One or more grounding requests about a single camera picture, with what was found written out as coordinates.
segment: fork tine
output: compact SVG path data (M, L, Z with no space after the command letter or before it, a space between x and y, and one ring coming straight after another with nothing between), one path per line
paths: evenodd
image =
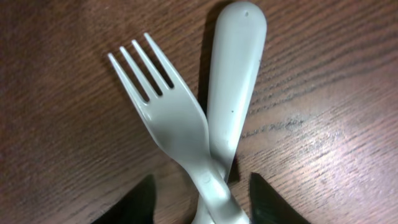
M142 98L141 94L137 91L137 88L132 84L129 77L124 72L123 68L120 66L119 62L115 59L113 54L109 53L108 58L111 61L113 68L115 69L116 73L118 74L124 88L126 89L128 95L130 96L131 101L134 105L142 105L144 104L144 99Z
M160 75L159 71L156 69L155 65L151 62L147 54L145 54L144 50L141 48L138 42L136 40L133 40L132 44L136 49L136 51L138 52L139 56L141 57L142 61L145 63L145 66L148 68L148 71L156 81L160 90L162 90L164 94L165 90L169 90L168 84L165 82L163 77Z
M149 100L151 98L157 98L157 93L155 92L152 85L148 82L145 75L142 73L141 69L139 69L136 62L131 58L129 52L124 47L120 47L120 51L122 52L124 58L127 60L127 63L130 65L132 71L136 75L139 83L143 87L144 91L147 93Z
M150 47L152 47L152 50L155 52L156 57L159 59L160 63L162 64L164 70L166 73L169 75L171 81L174 83L174 86L176 84L184 84L184 80L178 73L177 69L172 65L172 63L168 60L166 55L164 55L163 51L159 48L159 46L152 40L150 35L148 33L144 34L145 38L147 39Z

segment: fork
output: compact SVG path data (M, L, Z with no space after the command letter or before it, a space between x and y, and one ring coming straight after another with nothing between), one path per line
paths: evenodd
M152 75L159 96L124 47L120 51L147 94L144 101L113 54L108 57L131 101L156 144L189 174L217 224L249 223L249 218L231 195L213 164L209 150L208 124L196 98L163 51L144 34L174 87L171 88L136 40L132 44Z

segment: spoon handle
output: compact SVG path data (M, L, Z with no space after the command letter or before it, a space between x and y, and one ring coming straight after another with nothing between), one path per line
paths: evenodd
M220 13L211 56L207 120L211 156L227 181L256 82L267 32L266 18L250 2ZM199 198L193 224L214 223Z

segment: wooden table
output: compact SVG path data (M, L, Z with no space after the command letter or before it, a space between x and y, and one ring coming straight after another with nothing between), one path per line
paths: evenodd
M249 212L258 172L312 223L398 223L398 2L254 2L268 32L233 194ZM2 1L0 222L91 223L154 174L156 223L187 223L197 191L106 54L149 32L205 105L225 4Z

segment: fork head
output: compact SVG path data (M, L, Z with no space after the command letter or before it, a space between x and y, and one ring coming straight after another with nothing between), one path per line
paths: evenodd
M201 157L208 157L210 155L208 126L203 110L163 51L149 34L145 33L144 36L174 87L168 86L147 54L135 40L132 41L132 44L159 86L162 96L155 92L141 69L137 66L137 63L124 47L120 47L120 51L147 94L149 101L144 101L118 61L109 53L108 57L116 73L150 135L166 154L181 165L197 162Z

